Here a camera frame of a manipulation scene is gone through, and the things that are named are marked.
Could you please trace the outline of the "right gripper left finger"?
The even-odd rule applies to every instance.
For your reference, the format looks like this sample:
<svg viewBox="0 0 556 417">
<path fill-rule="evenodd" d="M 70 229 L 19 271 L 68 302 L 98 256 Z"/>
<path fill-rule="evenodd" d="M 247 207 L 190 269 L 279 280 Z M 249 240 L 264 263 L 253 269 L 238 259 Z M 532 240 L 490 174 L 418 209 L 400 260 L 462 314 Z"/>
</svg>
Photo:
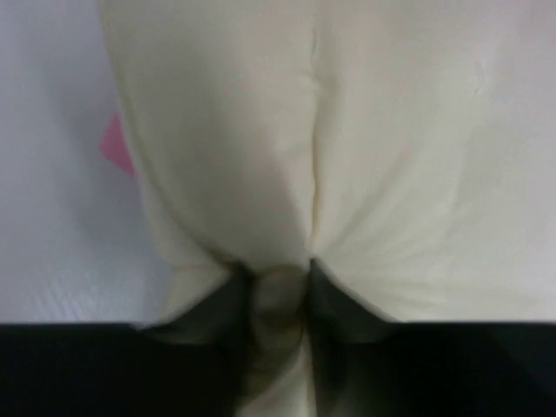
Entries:
<svg viewBox="0 0 556 417">
<path fill-rule="evenodd" d="M 248 364 L 248 324 L 254 275 L 240 263 L 216 291 L 177 318 L 146 327 L 142 333 L 158 341 L 182 346 L 215 345 L 227 366 L 224 414 L 233 416 L 245 387 Z"/>
</svg>

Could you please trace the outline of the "cream pillow with bear print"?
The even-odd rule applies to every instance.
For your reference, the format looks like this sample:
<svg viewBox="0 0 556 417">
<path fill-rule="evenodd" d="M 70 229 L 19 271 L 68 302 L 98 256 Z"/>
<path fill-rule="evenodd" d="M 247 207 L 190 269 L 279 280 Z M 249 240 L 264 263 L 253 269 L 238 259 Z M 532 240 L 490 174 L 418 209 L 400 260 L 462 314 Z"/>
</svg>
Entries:
<svg viewBox="0 0 556 417">
<path fill-rule="evenodd" d="M 319 416 L 310 263 L 402 416 L 552 416 L 552 1 L 102 1 L 163 324 L 254 275 L 237 416 Z"/>
</svg>

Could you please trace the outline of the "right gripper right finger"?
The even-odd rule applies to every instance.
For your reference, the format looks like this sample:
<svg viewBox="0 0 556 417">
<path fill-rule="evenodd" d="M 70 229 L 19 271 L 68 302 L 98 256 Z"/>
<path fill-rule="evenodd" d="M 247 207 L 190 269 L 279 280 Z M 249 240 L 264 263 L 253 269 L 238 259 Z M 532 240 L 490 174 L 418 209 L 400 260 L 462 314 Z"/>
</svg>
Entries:
<svg viewBox="0 0 556 417">
<path fill-rule="evenodd" d="M 385 342 L 394 325 L 334 285 L 316 259 L 305 299 L 316 413 L 319 416 L 402 416 L 395 365 Z"/>
</svg>

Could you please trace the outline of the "pink satin pillowcase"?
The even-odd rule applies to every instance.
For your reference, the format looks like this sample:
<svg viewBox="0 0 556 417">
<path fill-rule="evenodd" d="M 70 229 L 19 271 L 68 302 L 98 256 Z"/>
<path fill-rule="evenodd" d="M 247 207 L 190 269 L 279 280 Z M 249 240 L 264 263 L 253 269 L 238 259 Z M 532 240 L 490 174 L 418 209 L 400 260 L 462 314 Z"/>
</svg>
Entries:
<svg viewBox="0 0 556 417">
<path fill-rule="evenodd" d="M 111 117 L 106 130 L 104 130 L 103 137 L 99 142 L 99 150 L 108 161 L 116 165 L 121 171 L 131 177 L 136 176 L 117 113 Z"/>
</svg>

